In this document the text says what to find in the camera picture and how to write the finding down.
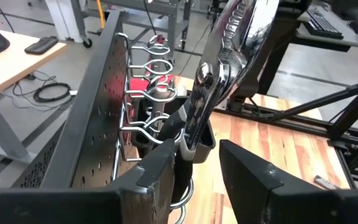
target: workbench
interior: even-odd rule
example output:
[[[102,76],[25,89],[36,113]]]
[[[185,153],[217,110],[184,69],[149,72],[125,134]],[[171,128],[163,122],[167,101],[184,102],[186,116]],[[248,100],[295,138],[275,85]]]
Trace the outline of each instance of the workbench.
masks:
[[[58,43],[43,55],[29,55],[24,49],[38,42],[39,38],[2,30],[0,33],[11,43],[6,50],[0,52],[0,100],[4,98],[2,92],[6,88],[60,55],[66,48],[66,44]],[[1,113],[0,155],[25,163],[31,162],[35,157],[23,146]]]
[[[192,89],[191,79],[176,77],[175,81],[176,86]],[[294,102],[263,95],[255,95],[252,99],[260,106],[276,110],[285,110],[297,105]],[[318,110],[311,110],[302,115],[321,119]],[[349,188],[336,151],[328,146],[325,138],[216,112],[212,113],[210,121],[217,144],[206,162],[193,165],[195,191],[186,205],[185,223],[237,223],[219,162],[221,139],[228,139],[311,184],[314,184],[314,177],[320,175],[342,189]],[[179,210],[174,210],[169,223],[175,223],[179,214]]]

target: gray concrete floor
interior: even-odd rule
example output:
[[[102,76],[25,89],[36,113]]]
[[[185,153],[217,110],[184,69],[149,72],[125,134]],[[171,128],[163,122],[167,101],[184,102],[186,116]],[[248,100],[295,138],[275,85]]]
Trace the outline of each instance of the gray concrete floor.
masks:
[[[0,0],[0,5],[5,13],[14,15],[8,16],[8,19],[17,33],[35,37],[56,35],[54,26],[51,25],[52,19],[45,3],[37,0],[32,0],[32,2],[34,4],[33,7],[29,7],[25,0]],[[44,23],[20,19],[17,16],[43,21]],[[0,15],[0,21],[3,22],[3,24],[0,25],[0,29],[10,30],[2,15]],[[85,22],[89,31],[96,32],[100,28],[99,20],[96,18],[87,18]],[[187,51],[202,53],[208,35],[205,35],[197,45],[196,43],[207,26],[209,26],[209,21],[205,15],[192,13],[186,45]],[[134,26],[124,25],[124,32],[128,34],[130,38],[136,37],[142,30],[143,29]],[[152,31],[149,31],[140,41],[146,42],[152,35]],[[97,44],[98,36],[89,35],[89,37],[92,38],[94,44]],[[63,55],[39,68],[39,70],[49,76],[56,76],[57,81],[68,83],[72,89],[75,90],[81,83],[94,48],[85,49],[81,44],[75,44],[73,42],[67,42],[67,44],[68,50]],[[145,56],[146,54],[137,54],[134,59],[135,63],[144,63],[146,61]],[[191,58],[184,68],[182,76],[193,78],[200,57],[181,52],[175,52],[176,64],[173,71],[174,74],[178,74],[182,71],[189,57]],[[346,85],[357,83],[358,48],[351,48],[350,51],[343,53],[291,44],[280,65],[279,72],[273,81],[272,87],[269,90],[269,95],[279,96],[280,98],[299,103],[306,103],[344,88],[341,85],[327,84],[311,80],[308,77]],[[42,82],[40,81],[21,82],[24,91],[33,90],[41,84]],[[57,95],[58,93],[55,91],[59,90],[45,94]],[[6,90],[6,94],[12,95],[11,89]],[[30,106],[29,102],[22,98],[15,97],[14,102],[16,105]],[[329,120],[338,111],[341,111],[348,102],[350,102],[350,99],[320,108],[323,119]],[[18,109],[12,104],[10,98],[5,98],[0,101],[0,111],[20,140],[25,139],[39,124],[54,113],[54,110],[41,112],[34,109]],[[61,115],[29,145],[28,150],[31,152],[39,152],[40,148],[64,122],[67,114],[68,110],[63,111]],[[358,128],[358,121],[354,124],[354,127]],[[6,167],[0,171],[0,187],[10,187],[24,169],[25,165],[18,162],[12,162],[6,165]]]

